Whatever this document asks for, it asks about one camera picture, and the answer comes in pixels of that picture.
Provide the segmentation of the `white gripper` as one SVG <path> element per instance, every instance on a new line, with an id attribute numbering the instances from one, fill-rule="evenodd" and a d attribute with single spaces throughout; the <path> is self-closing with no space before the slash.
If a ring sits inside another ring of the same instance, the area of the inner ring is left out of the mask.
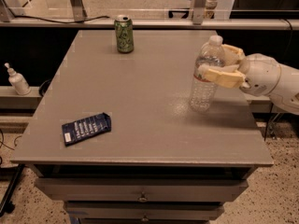
<path id="1" fill-rule="evenodd" d="M 276 87 L 281 68 L 274 58 L 261 53 L 245 57 L 241 48 L 227 44 L 223 44 L 222 47 L 226 65 L 223 67 L 207 63 L 200 65 L 198 72 L 204 80 L 224 88 L 241 86 L 240 90 L 254 96 L 268 95 Z"/>

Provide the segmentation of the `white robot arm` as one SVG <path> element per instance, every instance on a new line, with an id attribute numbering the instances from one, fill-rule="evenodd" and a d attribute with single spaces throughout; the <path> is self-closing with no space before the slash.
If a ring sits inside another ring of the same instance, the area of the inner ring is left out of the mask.
<path id="1" fill-rule="evenodd" d="M 278 108 L 299 114 L 299 70 L 277 62 L 274 58 L 222 45 L 224 67 L 208 62 L 195 68 L 194 76 L 224 88 L 239 88 L 253 96 L 267 96 Z"/>

